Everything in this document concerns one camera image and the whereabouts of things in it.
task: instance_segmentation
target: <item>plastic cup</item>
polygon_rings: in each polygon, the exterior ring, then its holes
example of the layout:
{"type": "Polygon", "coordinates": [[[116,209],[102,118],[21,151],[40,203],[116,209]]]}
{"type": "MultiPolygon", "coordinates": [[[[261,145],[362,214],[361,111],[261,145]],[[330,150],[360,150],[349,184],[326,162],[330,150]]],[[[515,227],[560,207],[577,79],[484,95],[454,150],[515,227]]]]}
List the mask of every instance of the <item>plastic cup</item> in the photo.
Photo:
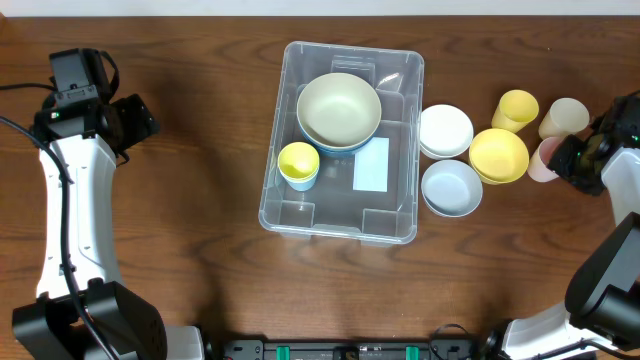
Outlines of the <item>plastic cup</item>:
{"type": "Polygon", "coordinates": [[[589,125],[589,110],[576,99],[562,98],[553,102],[538,134],[543,139],[578,133],[589,125]]]}
{"type": "Polygon", "coordinates": [[[307,191],[313,187],[318,177],[320,155],[307,143],[291,143],[278,155],[278,170],[291,188],[307,191]]]}
{"type": "Polygon", "coordinates": [[[486,184],[518,180],[529,166],[529,151],[522,140],[504,129],[485,130],[473,139],[469,159],[486,184]]]}
{"type": "Polygon", "coordinates": [[[511,90],[500,98],[491,127],[517,133],[538,116],[538,102],[524,90],[511,90]]]}
{"type": "Polygon", "coordinates": [[[558,174],[547,168],[554,150],[562,143],[564,138],[550,137],[544,139],[531,156],[527,173],[537,182],[548,182],[558,177],[558,174]]]}
{"type": "Polygon", "coordinates": [[[441,160],[462,154],[473,140],[473,124],[462,110],[451,105],[434,105],[420,116],[420,149],[441,160]]]}
{"type": "Polygon", "coordinates": [[[431,165],[422,176],[421,188],[427,207],[445,217],[468,215],[482,200],[482,182],[478,174],[457,160],[431,165]]]}

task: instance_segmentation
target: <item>wooden table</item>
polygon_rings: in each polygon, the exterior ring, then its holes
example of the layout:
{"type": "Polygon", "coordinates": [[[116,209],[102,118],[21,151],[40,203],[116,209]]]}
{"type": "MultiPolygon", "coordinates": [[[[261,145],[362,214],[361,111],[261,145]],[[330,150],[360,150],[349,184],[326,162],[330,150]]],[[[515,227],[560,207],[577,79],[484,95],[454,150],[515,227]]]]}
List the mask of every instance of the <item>wooden table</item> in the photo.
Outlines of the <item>wooden table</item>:
{"type": "MultiPolygon", "coordinates": [[[[609,198],[525,175],[485,186],[479,209],[460,219],[420,201],[405,246],[267,232],[257,215],[285,46],[415,50],[426,60],[423,106],[454,104],[476,131],[502,93],[526,89],[541,108],[519,133],[532,152],[553,100],[574,97],[597,115],[640,88],[639,30],[637,18],[601,17],[5,19],[0,84],[47,82],[52,52],[108,50],[122,74],[117,97],[139,93],[162,124],[116,172],[113,226],[127,287],[165,323],[223,338],[423,338],[562,301],[614,228],[609,198]]],[[[2,92],[0,114],[27,126],[45,95],[2,92]]],[[[429,163],[422,157],[421,171],[429,163]]],[[[0,358],[23,359],[11,310],[35,299],[45,187],[37,151],[6,127],[0,169],[0,358]]]]}

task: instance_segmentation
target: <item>yellow cup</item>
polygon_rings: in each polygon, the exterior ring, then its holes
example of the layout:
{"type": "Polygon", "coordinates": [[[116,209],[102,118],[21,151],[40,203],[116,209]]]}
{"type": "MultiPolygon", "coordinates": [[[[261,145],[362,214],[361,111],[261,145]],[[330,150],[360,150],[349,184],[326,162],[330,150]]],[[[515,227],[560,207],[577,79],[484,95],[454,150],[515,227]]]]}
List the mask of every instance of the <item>yellow cup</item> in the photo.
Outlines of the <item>yellow cup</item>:
{"type": "Polygon", "coordinates": [[[540,108],[533,95],[524,90],[511,90],[500,98],[491,127],[517,133],[537,116],[540,108]]]}
{"type": "Polygon", "coordinates": [[[287,180],[304,181],[316,175],[320,168],[320,155],[303,142],[285,146],[278,155],[278,169],[287,180]]]}
{"type": "Polygon", "coordinates": [[[527,171],[529,151],[514,133],[489,129],[471,142],[469,160],[484,183],[506,184],[518,180],[527,171]]]}

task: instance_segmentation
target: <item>pink cup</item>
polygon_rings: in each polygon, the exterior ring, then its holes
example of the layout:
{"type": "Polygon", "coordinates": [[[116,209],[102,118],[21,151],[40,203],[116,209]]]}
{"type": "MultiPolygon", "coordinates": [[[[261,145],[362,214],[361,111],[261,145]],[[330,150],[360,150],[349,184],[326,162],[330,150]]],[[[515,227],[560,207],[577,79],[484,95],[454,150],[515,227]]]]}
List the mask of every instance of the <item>pink cup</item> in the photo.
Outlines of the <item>pink cup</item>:
{"type": "Polygon", "coordinates": [[[527,173],[537,182],[548,182],[558,177],[556,173],[549,170],[547,165],[555,149],[562,143],[564,137],[549,137],[544,139],[540,146],[533,153],[527,173]]]}

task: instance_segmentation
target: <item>beige cup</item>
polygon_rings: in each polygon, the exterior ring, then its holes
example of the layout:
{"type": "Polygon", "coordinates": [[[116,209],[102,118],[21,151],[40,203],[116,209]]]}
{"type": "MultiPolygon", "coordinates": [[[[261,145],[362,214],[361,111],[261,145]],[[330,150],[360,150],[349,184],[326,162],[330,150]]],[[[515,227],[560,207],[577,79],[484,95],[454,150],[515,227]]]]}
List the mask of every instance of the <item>beige cup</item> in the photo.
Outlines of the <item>beige cup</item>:
{"type": "Polygon", "coordinates": [[[553,152],[563,140],[564,138],[562,137],[550,137],[540,143],[536,152],[531,156],[529,168],[527,169],[527,173],[533,180],[537,182],[548,182],[558,177],[556,173],[547,168],[547,165],[551,160],[553,152]]]}
{"type": "Polygon", "coordinates": [[[542,120],[538,134],[543,139],[578,133],[589,125],[589,110],[576,99],[562,98],[553,102],[542,120]]]}
{"type": "Polygon", "coordinates": [[[500,98],[491,127],[517,133],[538,116],[538,102],[524,90],[511,90],[500,98]]]}

